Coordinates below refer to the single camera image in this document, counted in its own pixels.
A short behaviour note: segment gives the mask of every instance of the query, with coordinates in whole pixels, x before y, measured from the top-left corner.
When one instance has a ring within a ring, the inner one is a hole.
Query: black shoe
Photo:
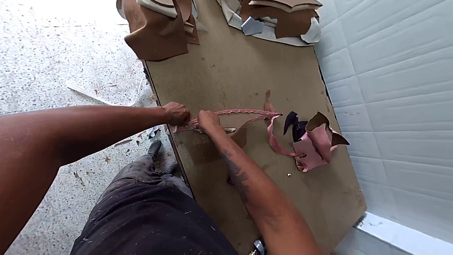
[[[162,145],[162,142],[159,139],[156,139],[149,147],[148,154],[153,156],[153,158],[155,159],[157,153],[159,153],[161,145]]]
[[[160,173],[160,175],[163,175],[163,174],[174,175],[178,171],[181,171],[181,168],[179,167],[178,162],[176,162],[176,163],[173,163],[168,170],[162,171]]]
[[[181,171],[181,168],[179,167],[178,162],[173,163],[173,164],[170,166],[169,173],[170,173],[171,175],[174,175],[174,174],[177,173],[178,171]]]

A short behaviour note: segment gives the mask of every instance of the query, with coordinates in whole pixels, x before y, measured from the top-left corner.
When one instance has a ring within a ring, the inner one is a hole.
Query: worn wooden table
[[[339,130],[313,47],[244,36],[227,26],[214,0],[197,1],[197,7],[207,28],[198,33],[200,45],[189,44],[185,55],[145,62],[160,104],[179,102],[193,115],[202,109],[263,109],[264,93],[270,89],[273,106],[284,114],[276,119],[274,134],[287,150],[292,139],[283,137],[282,129],[290,111],[307,120],[320,111]],[[229,126],[239,123],[235,118]],[[238,252],[248,254],[260,234],[239,194],[227,184],[224,162],[206,151],[209,138],[186,131],[170,139],[197,202]],[[257,121],[248,127],[244,150],[291,198],[320,245],[333,249],[366,209],[346,148],[333,153],[329,166],[302,173],[292,157],[275,153],[267,141],[266,124]]]

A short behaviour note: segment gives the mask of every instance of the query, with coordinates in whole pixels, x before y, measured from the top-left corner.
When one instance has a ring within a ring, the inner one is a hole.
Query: fist
[[[205,133],[222,129],[219,117],[211,111],[200,111],[198,114],[198,128]]]
[[[169,102],[163,108],[166,111],[167,123],[170,126],[185,126],[190,120],[190,111],[182,104]]]

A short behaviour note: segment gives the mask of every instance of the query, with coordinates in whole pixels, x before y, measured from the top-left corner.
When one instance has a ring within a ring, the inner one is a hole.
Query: brown leather scrap
[[[244,0],[240,11],[242,21],[246,21],[248,17],[254,19],[270,17],[277,19],[277,27],[275,28],[275,37],[293,37],[306,34],[311,25],[311,18],[318,17],[315,10],[299,10],[288,13],[284,10],[264,6],[264,5],[249,5],[250,0]]]
[[[184,15],[187,15],[187,7],[191,8],[190,0],[173,0],[178,13],[176,18],[149,10],[135,0],[124,1],[124,12],[130,29],[130,34],[124,40],[139,59],[158,62],[188,53],[187,43],[199,44],[196,27],[191,33],[184,30],[178,5],[178,2],[184,5]],[[195,26],[190,10],[188,22]]]

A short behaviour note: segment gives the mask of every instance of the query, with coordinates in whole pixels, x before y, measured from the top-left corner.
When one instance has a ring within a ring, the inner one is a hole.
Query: terrazzo floor
[[[129,28],[114,0],[0,0],[0,6],[0,115],[103,105],[68,89],[68,81],[113,103],[134,100],[143,66],[123,40]],[[134,106],[155,106],[150,86],[143,87]],[[61,167],[6,254],[69,254],[97,198],[123,166],[156,138],[163,141],[157,168],[175,161],[164,127],[155,138],[149,133]]]

